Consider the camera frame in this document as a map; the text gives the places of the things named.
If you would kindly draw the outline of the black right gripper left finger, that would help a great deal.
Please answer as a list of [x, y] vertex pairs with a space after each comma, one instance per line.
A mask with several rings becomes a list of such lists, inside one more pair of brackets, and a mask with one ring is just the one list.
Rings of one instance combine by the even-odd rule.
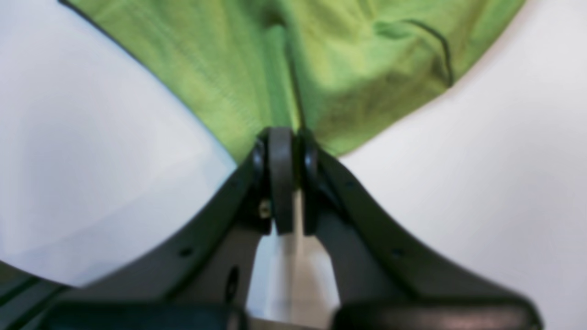
[[71, 330], [246, 330], [260, 239], [292, 232], [291, 129], [266, 129], [206, 206], [159, 246], [69, 296]]

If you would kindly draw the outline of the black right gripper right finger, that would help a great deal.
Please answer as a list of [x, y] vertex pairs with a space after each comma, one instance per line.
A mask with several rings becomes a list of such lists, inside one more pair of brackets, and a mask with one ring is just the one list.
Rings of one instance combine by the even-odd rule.
[[304, 234], [327, 251], [340, 305], [332, 330], [541, 330], [534, 304], [442, 256], [299, 131]]

